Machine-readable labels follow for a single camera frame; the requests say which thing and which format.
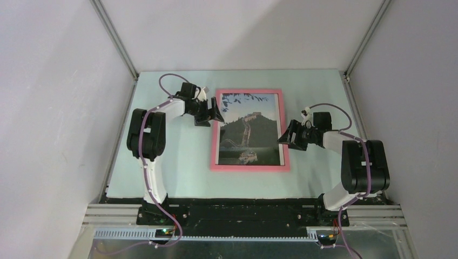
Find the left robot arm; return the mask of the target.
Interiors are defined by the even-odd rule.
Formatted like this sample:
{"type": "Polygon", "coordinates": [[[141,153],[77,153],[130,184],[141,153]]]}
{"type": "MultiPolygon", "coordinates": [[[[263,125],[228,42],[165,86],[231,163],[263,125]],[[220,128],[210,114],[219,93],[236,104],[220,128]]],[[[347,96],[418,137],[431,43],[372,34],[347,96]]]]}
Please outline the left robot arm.
{"type": "Polygon", "coordinates": [[[168,207],[161,205],[167,190],[161,172],[161,155],[166,147],[166,124],[185,114],[194,117],[194,125],[209,127],[210,121],[224,122],[216,97],[208,98],[208,88],[184,82],[180,91],[163,103],[149,109],[133,110],[126,145],[141,164],[147,203],[156,204],[150,218],[156,224],[166,224],[171,217],[168,207]]]}

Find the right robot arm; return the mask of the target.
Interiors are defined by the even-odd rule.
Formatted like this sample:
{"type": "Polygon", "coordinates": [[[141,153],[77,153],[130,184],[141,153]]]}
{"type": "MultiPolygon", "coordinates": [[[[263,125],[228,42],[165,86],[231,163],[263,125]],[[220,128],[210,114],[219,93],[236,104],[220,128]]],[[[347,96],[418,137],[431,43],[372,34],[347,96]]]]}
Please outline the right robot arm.
{"type": "Polygon", "coordinates": [[[302,117],[302,122],[290,121],[278,143],[299,151],[316,145],[340,155],[340,182],[321,194],[315,203],[316,222],[327,226],[335,220],[335,212],[389,187],[385,148],[380,140],[364,140],[334,129],[328,112],[315,112],[312,115],[303,112],[302,117]]]}

